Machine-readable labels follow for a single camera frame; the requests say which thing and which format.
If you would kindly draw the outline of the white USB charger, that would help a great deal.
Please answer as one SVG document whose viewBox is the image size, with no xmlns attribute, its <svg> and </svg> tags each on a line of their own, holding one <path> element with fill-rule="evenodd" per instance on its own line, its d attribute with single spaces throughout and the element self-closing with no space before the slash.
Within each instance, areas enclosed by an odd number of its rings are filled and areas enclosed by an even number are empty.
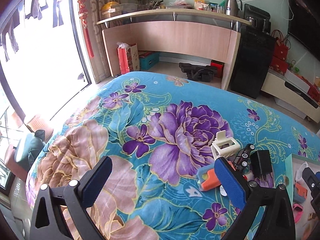
<svg viewBox="0 0 320 240">
<path fill-rule="evenodd" d="M 302 173 L 304 171 L 305 168 L 307 168 L 309 165 L 308 163 L 305 161 L 304 163 L 302 163 L 302 165 L 300 165 L 300 167 L 297 169 L 296 174 L 295 174 L 295 182 L 302 184 L 304 179 L 302 176 Z"/>
</svg>

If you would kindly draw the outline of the blue orange case with text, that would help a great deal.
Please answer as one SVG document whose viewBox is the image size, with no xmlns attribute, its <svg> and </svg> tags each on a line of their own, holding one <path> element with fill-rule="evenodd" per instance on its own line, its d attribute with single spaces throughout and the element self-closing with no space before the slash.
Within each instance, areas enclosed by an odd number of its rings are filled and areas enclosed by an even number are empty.
<svg viewBox="0 0 320 240">
<path fill-rule="evenodd" d="M 295 183 L 293 187 L 293 201 L 302 204 L 306 201 L 307 196 L 308 190 L 299 183 Z"/>
</svg>

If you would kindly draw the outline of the pink smart watch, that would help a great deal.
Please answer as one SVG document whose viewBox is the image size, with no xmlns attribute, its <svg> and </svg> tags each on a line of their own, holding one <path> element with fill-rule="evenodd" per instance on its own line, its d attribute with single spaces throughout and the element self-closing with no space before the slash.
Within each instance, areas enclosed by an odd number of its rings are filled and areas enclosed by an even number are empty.
<svg viewBox="0 0 320 240">
<path fill-rule="evenodd" d="M 303 215 L 303 210 L 304 210 L 304 208 L 299 203 L 293 204 L 292 211 L 293 211 L 293 217 L 294 217 L 295 224 L 297 224 L 300 221 L 300 219 Z"/>
</svg>

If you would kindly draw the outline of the black power adapter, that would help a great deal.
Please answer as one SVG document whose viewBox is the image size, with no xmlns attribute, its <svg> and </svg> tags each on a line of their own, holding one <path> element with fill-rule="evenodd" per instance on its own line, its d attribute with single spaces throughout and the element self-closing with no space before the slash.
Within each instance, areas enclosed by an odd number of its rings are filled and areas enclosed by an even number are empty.
<svg viewBox="0 0 320 240">
<path fill-rule="evenodd" d="M 257 150 L 250 155 L 254 178 L 260 178 L 273 172 L 269 150 Z"/>
</svg>

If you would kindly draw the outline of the orange blue folding case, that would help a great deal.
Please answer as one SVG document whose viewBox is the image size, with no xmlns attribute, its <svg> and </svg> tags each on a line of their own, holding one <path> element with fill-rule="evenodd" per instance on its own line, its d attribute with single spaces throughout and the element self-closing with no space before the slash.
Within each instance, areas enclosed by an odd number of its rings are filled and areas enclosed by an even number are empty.
<svg viewBox="0 0 320 240">
<path fill-rule="evenodd" d="M 231 175 L 230 171 L 236 171 L 231 161 L 223 162 L 221 158 L 216 159 L 212 164 L 204 166 L 197 171 L 198 185 L 200 191 L 210 191 L 215 188 L 220 188 L 222 185 L 225 188 L 227 178 Z"/>
</svg>

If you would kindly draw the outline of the cream hair claw clip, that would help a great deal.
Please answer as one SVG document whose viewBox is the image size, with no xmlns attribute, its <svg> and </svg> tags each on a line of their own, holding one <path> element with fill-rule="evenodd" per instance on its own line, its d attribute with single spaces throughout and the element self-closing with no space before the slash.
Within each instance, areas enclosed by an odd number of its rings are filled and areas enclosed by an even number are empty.
<svg viewBox="0 0 320 240">
<path fill-rule="evenodd" d="M 216 160 L 220 157 L 228 158 L 237 154 L 240 150 L 240 144 L 233 137 L 226 137 L 226 131 L 219 131 L 210 148 L 213 158 Z"/>
</svg>

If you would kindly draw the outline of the gold patterned lighter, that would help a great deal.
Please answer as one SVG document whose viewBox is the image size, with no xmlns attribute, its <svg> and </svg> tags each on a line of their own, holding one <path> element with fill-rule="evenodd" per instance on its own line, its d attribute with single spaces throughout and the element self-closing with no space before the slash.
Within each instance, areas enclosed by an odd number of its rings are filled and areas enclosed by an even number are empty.
<svg viewBox="0 0 320 240">
<path fill-rule="evenodd" d="M 310 213 L 309 215 L 308 215 L 308 221 L 310 221 L 310 220 L 313 220 L 313 219 L 315 219 L 317 217 L 317 214 L 316 213 Z"/>
</svg>

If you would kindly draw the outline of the white round ring gadget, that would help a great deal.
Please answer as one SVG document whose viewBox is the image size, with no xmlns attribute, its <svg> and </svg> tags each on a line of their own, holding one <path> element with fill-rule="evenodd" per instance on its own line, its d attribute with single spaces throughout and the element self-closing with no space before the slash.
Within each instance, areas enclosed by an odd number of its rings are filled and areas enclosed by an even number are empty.
<svg viewBox="0 0 320 240">
<path fill-rule="evenodd" d="M 223 197 L 227 197 L 227 192 L 225 191 L 225 189 L 222 185 L 220 185 L 220 194 Z"/>
</svg>

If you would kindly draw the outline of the cream TV stand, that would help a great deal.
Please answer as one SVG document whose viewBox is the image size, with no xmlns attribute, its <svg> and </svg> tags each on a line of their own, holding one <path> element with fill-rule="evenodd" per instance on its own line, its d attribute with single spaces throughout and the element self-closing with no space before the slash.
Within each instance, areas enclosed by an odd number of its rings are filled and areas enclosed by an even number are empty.
<svg viewBox="0 0 320 240">
<path fill-rule="evenodd" d="M 278 72 L 268 70 L 261 90 L 285 101 L 303 112 L 314 122 L 319 123 L 319 105 L 317 102 Z"/>
</svg>

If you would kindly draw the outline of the red gift box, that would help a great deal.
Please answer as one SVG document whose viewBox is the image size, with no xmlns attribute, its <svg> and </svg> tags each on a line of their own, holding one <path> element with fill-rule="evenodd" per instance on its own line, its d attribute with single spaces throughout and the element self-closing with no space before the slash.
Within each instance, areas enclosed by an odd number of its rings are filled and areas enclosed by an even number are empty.
<svg viewBox="0 0 320 240">
<path fill-rule="evenodd" d="M 289 67 L 289 64 L 287 62 L 285 62 L 275 56 L 272 56 L 272 61 L 269 66 L 269 68 L 271 70 L 274 70 L 281 75 L 285 75 L 288 67 Z"/>
</svg>

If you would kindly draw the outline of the red handbag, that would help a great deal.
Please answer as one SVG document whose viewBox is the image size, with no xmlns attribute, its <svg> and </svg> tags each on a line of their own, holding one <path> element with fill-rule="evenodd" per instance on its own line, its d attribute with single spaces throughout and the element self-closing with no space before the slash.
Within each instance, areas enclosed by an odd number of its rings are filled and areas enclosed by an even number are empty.
<svg viewBox="0 0 320 240">
<path fill-rule="evenodd" d="M 291 49 L 291 42 L 288 39 L 288 35 L 284 36 L 278 29 L 272 31 L 271 36 L 276 39 L 274 45 L 274 57 L 286 61 L 289 50 Z"/>
</svg>

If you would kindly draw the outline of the teal storage crate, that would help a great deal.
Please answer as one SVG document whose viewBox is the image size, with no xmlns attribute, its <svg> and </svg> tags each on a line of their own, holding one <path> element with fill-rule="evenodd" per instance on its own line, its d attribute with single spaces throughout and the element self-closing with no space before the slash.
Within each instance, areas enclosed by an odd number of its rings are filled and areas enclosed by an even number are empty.
<svg viewBox="0 0 320 240">
<path fill-rule="evenodd" d="M 140 70 L 149 70 L 155 64 L 159 63 L 158 51 L 139 51 Z"/>
</svg>

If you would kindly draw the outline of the steel thermos jug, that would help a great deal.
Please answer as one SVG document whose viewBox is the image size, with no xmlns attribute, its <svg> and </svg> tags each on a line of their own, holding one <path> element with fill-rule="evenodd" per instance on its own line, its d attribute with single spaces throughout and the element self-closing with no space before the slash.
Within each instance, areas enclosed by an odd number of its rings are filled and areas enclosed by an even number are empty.
<svg viewBox="0 0 320 240">
<path fill-rule="evenodd" d="M 242 0 L 226 0 L 225 1 L 225 12 L 226 15 L 238 17 L 239 11 L 242 10 Z"/>
</svg>

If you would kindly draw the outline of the red hanging knot decoration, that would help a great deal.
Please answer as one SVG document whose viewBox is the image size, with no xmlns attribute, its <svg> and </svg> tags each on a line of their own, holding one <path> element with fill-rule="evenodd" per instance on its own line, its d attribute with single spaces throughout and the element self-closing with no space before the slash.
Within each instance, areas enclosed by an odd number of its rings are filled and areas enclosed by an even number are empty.
<svg viewBox="0 0 320 240">
<path fill-rule="evenodd" d="M 83 29 L 83 34 L 84 34 L 84 40 L 85 40 L 85 45 L 86 45 L 86 49 L 88 52 L 88 55 L 90 58 L 94 57 L 94 52 L 92 49 L 92 45 L 91 45 L 91 41 L 90 41 L 90 36 L 89 36 L 89 31 L 88 31 L 88 10 L 86 8 L 86 2 L 87 0 L 77 0 L 78 3 L 78 15 L 79 15 L 79 19 L 81 21 L 82 24 L 82 29 Z"/>
</svg>

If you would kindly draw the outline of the wall mounted black television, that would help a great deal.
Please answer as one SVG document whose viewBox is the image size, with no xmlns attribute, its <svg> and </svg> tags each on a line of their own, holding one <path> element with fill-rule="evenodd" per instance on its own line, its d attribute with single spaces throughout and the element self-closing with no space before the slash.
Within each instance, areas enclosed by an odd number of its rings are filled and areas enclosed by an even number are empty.
<svg viewBox="0 0 320 240">
<path fill-rule="evenodd" d="M 296 0 L 289 2 L 288 33 L 319 60 L 319 23 Z"/>
</svg>

